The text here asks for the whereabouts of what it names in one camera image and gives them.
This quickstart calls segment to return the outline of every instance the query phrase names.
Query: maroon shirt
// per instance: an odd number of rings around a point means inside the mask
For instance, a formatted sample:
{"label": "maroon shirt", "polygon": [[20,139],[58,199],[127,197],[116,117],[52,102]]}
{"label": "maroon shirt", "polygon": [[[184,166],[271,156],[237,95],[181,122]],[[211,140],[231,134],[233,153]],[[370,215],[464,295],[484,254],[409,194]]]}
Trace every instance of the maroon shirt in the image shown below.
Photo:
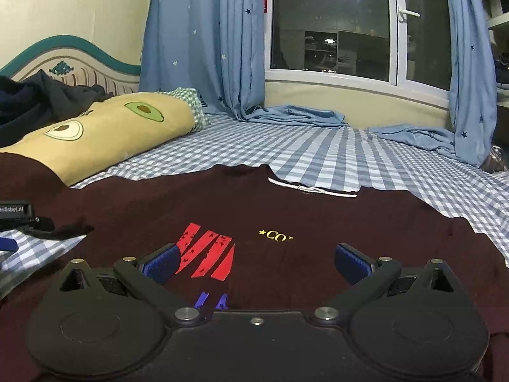
{"label": "maroon shirt", "polygon": [[224,303],[316,308],[348,287],[334,267],[341,242],[405,267],[444,259],[492,335],[480,372],[488,380],[509,380],[509,270],[502,254],[467,220],[444,217],[408,191],[361,188],[356,197],[303,192],[269,182],[276,177],[268,166],[215,166],[143,181],[111,177],[75,190],[40,163],[2,155],[0,199],[29,200],[57,227],[80,221],[94,231],[3,301],[0,380],[8,375],[5,380],[28,382],[39,375],[24,346],[24,327],[52,274],[72,258],[107,267],[169,242],[177,243],[182,259],[165,287],[192,305],[201,300],[206,312]]}

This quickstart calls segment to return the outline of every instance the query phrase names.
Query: window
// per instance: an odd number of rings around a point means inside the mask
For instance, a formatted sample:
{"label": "window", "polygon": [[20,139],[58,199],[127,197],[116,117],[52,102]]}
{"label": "window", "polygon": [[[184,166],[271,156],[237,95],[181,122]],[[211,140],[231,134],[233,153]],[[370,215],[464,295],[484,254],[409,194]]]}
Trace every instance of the window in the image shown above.
{"label": "window", "polygon": [[267,80],[353,86],[447,107],[447,0],[268,0]]}

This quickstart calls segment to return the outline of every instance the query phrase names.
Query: bed headboard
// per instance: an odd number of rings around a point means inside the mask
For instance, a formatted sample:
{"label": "bed headboard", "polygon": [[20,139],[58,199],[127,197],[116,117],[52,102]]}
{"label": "bed headboard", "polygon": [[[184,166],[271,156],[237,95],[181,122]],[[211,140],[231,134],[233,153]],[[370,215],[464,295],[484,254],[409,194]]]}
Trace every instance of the bed headboard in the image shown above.
{"label": "bed headboard", "polygon": [[138,91],[141,66],[123,63],[83,38],[56,35],[25,49],[0,68],[0,75],[20,81],[40,69],[72,86],[99,84],[121,95]]}

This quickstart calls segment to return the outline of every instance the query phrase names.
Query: cream wall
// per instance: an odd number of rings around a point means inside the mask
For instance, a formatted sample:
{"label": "cream wall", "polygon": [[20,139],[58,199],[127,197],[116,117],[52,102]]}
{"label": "cream wall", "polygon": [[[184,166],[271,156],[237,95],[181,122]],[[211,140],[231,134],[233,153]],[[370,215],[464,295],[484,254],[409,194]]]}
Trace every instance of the cream wall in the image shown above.
{"label": "cream wall", "polygon": [[293,104],[343,113],[354,128],[415,124],[445,127],[449,112],[406,99],[332,86],[269,81],[265,106]]}
{"label": "cream wall", "polygon": [[140,64],[150,0],[0,0],[0,67],[46,37],[72,34]]}

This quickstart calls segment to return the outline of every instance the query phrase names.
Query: window glass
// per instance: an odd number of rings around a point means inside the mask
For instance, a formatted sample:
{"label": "window glass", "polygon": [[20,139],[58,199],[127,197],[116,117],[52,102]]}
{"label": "window glass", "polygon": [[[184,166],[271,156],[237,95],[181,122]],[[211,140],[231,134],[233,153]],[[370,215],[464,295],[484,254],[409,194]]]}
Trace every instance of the window glass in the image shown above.
{"label": "window glass", "polygon": [[449,90],[450,24],[447,0],[406,0],[408,33],[407,79]]}
{"label": "window glass", "polygon": [[389,79],[388,0],[274,0],[271,68]]}

